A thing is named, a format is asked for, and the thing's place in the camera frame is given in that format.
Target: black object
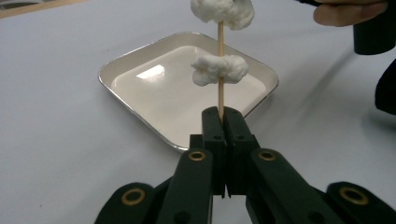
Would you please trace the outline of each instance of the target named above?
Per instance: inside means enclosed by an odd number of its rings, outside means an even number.
[[[319,6],[314,0],[298,0],[300,3]],[[377,17],[353,25],[355,52],[361,55],[384,53],[395,47],[396,2],[388,1],[388,9]]]
[[[246,195],[254,224],[393,224],[396,213],[370,191],[347,182],[327,192],[309,186],[277,151],[260,148],[239,111],[203,111],[203,133],[191,135],[175,174],[159,187],[118,189],[95,224],[211,223],[212,197]]]
[[[396,115],[396,59],[376,85],[375,106],[382,111]]]

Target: square tray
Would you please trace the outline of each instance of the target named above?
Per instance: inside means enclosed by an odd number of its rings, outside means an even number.
[[[201,112],[218,103],[218,85],[192,82],[192,60],[217,54],[218,41],[197,33],[170,35],[104,65],[100,82],[161,139],[177,150],[188,149],[190,134],[201,133]],[[243,57],[248,74],[225,84],[224,104],[247,116],[278,84],[267,65],[224,46],[225,54]]]

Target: white cotton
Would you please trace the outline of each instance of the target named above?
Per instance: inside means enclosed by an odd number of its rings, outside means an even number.
[[[248,27],[254,17],[250,0],[191,0],[191,11],[203,22],[224,22],[232,30]]]
[[[224,78],[224,83],[235,84],[248,73],[247,62],[237,55],[199,56],[191,63],[191,66],[195,68],[192,81],[198,86],[216,84],[219,77]]]

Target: table surface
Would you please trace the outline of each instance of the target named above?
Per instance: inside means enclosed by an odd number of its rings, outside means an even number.
[[[279,77],[247,118],[261,146],[318,189],[348,181],[396,208],[396,117],[374,105],[396,49],[360,56],[351,27],[315,24],[313,7],[253,5],[253,23],[224,35]],[[173,174],[180,153],[125,109],[98,71],[185,31],[217,36],[182,0],[85,1],[0,20],[1,223],[93,223],[117,188],[157,186]],[[249,223],[244,200],[216,197],[213,223]]]

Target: finger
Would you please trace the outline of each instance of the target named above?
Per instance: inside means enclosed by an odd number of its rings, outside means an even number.
[[[367,5],[384,0],[315,0],[316,2],[330,5]]]
[[[386,2],[365,6],[357,5],[321,5],[314,12],[315,22],[328,26],[348,26],[368,21],[387,9]]]

